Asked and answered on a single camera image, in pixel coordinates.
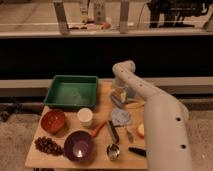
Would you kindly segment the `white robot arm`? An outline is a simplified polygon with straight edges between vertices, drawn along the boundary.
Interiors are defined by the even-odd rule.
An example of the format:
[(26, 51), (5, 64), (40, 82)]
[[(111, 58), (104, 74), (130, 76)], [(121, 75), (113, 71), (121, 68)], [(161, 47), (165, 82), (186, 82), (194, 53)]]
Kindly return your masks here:
[(145, 100), (144, 129), (148, 171), (193, 171), (185, 123), (187, 107), (177, 98), (136, 76), (133, 61), (112, 67), (115, 86), (128, 85)]

